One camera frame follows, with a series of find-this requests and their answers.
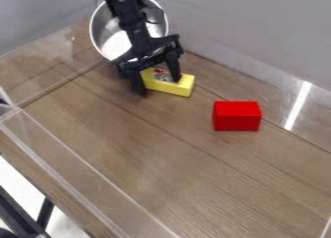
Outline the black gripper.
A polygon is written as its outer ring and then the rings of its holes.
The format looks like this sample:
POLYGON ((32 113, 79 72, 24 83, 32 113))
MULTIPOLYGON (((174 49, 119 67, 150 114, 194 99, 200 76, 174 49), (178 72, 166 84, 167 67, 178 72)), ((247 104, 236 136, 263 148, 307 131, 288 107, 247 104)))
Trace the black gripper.
POLYGON ((172 34, 162 38, 152 38, 148 34, 146 22, 140 20, 135 23, 119 22, 120 28, 126 31, 131 44, 131 54, 138 57, 135 62, 128 60, 115 63, 119 75, 127 78, 134 90, 146 94, 146 83, 142 70, 166 62, 175 82, 182 79, 182 69, 179 58, 184 53, 180 44, 180 35, 172 34))

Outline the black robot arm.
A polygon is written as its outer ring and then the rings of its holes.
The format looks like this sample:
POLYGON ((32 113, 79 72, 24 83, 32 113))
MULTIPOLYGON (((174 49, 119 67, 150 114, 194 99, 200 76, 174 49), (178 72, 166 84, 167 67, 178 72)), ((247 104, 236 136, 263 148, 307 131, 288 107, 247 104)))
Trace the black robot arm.
POLYGON ((180 81, 180 36, 168 34, 167 15, 155 0, 103 0, 91 17, 90 36, 139 94, 146 93, 143 71, 158 64, 164 63, 174 81, 180 81))

